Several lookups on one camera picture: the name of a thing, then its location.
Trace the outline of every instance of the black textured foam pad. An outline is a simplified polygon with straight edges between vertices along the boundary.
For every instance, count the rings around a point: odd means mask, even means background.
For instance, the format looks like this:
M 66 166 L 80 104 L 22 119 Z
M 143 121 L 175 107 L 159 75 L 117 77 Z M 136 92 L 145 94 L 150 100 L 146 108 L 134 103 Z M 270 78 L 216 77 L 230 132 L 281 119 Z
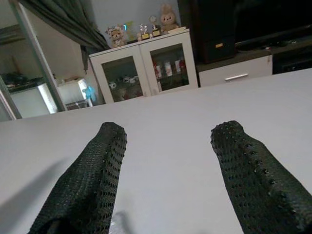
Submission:
M 312 196 L 236 121 L 212 130 L 225 187 L 245 234 L 312 233 Z
M 107 234 L 126 143 L 122 127 L 104 123 L 58 179 L 29 234 Z

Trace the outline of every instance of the drawer handle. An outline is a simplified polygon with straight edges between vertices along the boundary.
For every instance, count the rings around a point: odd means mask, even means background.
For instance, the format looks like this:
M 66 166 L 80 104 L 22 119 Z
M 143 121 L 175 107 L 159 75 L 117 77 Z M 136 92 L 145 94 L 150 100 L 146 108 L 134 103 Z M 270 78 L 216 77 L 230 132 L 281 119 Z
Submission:
M 233 80 L 233 79 L 243 78 L 243 77 L 247 77 L 247 76 L 249 76 L 248 73 L 242 74 L 242 75 L 238 75 L 238 76 L 235 76 L 235 77 L 226 78 L 225 81 L 230 81 L 230 80 Z

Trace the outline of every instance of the stuffed teddy bear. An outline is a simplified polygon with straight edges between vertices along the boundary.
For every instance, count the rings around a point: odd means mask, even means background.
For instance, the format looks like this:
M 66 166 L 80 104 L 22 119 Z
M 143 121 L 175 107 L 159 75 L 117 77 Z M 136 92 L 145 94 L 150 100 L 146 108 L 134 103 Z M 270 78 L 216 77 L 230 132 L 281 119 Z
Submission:
M 161 31 L 164 34 L 167 34 L 168 31 L 179 28 L 179 26 L 176 23 L 176 15 L 172 11 L 170 4 L 163 4 L 161 6 L 161 17 L 160 21 L 162 23 Z
M 123 39 L 123 30 L 121 26 L 115 26 L 108 28 L 106 33 L 109 35 L 109 38 L 112 40 L 113 48 L 120 47 L 126 44 Z

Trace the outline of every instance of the black speaker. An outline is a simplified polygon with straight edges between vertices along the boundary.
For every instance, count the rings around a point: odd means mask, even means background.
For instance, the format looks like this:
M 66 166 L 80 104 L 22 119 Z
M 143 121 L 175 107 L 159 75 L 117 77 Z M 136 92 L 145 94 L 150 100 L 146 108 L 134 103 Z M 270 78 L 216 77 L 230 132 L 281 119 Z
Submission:
M 197 60 L 209 63 L 235 55 L 233 0 L 178 0 L 178 5 Z

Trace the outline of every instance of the blue object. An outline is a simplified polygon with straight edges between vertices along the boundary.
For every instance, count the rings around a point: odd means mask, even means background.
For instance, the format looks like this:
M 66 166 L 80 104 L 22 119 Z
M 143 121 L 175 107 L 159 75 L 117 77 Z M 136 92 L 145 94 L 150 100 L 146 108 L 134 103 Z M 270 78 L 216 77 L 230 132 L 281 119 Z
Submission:
M 92 86 L 88 86 L 86 89 L 83 89 L 82 91 L 86 93 L 86 99 L 91 98 L 92 101 L 96 101 L 95 90 Z

